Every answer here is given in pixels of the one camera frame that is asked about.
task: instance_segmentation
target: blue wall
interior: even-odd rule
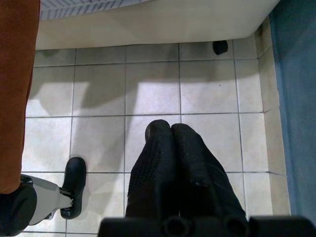
[[[316,0],[270,15],[292,214],[316,224]]]

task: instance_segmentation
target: white ceramic tile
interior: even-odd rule
[[[124,115],[125,65],[76,67],[74,116]]]
[[[213,42],[192,42],[180,44],[180,60],[213,60],[213,59],[232,59],[233,44],[227,41],[228,51],[221,55],[216,55],[213,50]]]
[[[236,60],[236,78],[240,112],[261,112],[262,97],[258,60]]]
[[[125,63],[125,46],[79,48],[76,65]]]
[[[127,63],[178,61],[178,44],[140,44],[126,47]]]
[[[243,174],[242,173],[228,173],[229,182],[233,191],[238,198],[241,206],[245,209],[245,195],[243,191]]]
[[[243,171],[268,171],[263,114],[240,114]]]
[[[38,50],[35,52],[34,67],[74,65],[75,56],[75,49]]]
[[[289,215],[290,204],[286,176],[270,174],[273,215]]]
[[[63,173],[26,173],[26,175],[34,176],[40,179],[47,180],[59,187],[63,186]],[[57,210],[52,220],[43,220],[34,226],[28,226],[25,231],[40,231],[40,232],[65,232],[66,220],[61,217],[60,211]]]
[[[180,122],[179,115],[126,117],[125,171],[130,172],[145,145],[145,129],[156,119],[166,120],[170,126]]]
[[[257,58],[256,39],[252,34],[249,37],[234,40],[235,59]]]
[[[262,53],[272,45],[271,28],[269,17],[267,17],[255,32],[257,55],[260,57]]]
[[[128,195],[128,187],[129,187],[129,180],[130,180],[130,174],[125,174],[125,199],[124,199],[124,215],[127,207],[127,195]]]
[[[87,235],[87,234],[66,234],[66,237],[98,237],[97,235]]]
[[[178,63],[128,64],[126,114],[180,113]]]
[[[65,171],[71,118],[27,118],[23,171]]]
[[[247,216],[272,215],[270,179],[268,173],[245,173]]]
[[[67,232],[97,234],[105,217],[123,217],[124,174],[88,174],[82,213],[67,221]]]
[[[238,115],[182,115],[182,123],[201,135],[225,171],[242,171]]]
[[[277,78],[273,49],[270,47],[259,58],[259,73],[263,110],[268,111],[279,106]]]
[[[60,233],[21,233],[19,237],[65,237],[65,234]]]
[[[182,113],[237,112],[232,60],[181,62]]]
[[[269,170],[286,174],[283,136],[279,109],[265,113]]]
[[[71,116],[74,67],[34,68],[27,117]]]
[[[71,153],[90,172],[123,172],[124,117],[73,118]]]

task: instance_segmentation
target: black rubber foot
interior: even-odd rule
[[[216,55],[226,53],[228,51],[228,43],[226,40],[214,41],[213,50]]]
[[[86,165],[82,158],[73,157],[66,165],[63,189],[71,192],[73,205],[69,208],[60,209],[63,218],[69,220],[81,214],[82,194],[85,187]]]

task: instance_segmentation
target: black plastic part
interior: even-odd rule
[[[71,192],[70,198],[73,205],[69,208],[60,209],[64,219],[70,220],[81,214],[82,194],[85,187],[86,164],[82,158],[73,157],[66,165],[65,179],[62,189]]]
[[[216,55],[226,53],[228,51],[228,43],[226,40],[214,41],[213,50]]]
[[[316,237],[315,227],[302,217],[255,217],[245,226],[229,222],[214,217],[188,221],[178,216],[162,223],[145,218],[104,219],[98,237]]]
[[[30,223],[37,204],[32,184],[21,182],[11,194],[0,195],[0,236],[16,236]]]

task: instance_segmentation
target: orange fabric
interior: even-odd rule
[[[0,0],[0,194],[20,185],[40,0]]]

